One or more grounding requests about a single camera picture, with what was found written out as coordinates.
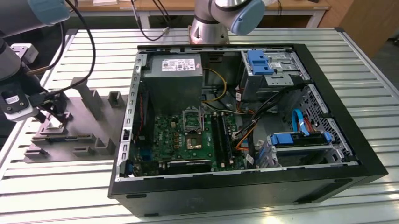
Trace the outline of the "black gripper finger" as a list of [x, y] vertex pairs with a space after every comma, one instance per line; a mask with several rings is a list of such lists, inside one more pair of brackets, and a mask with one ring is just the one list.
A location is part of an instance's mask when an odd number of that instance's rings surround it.
[[47, 119], [47, 110], [41, 106], [37, 106], [36, 109], [37, 109], [36, 120], [43, 124]]
[[56, 100], [56, 115], [58, 115], [58, 120], [62, 123], [67, 119], [66, 111], [67, 111], [68, 102], [70, 102], [68, 97], [58, 97], [58, 100]]

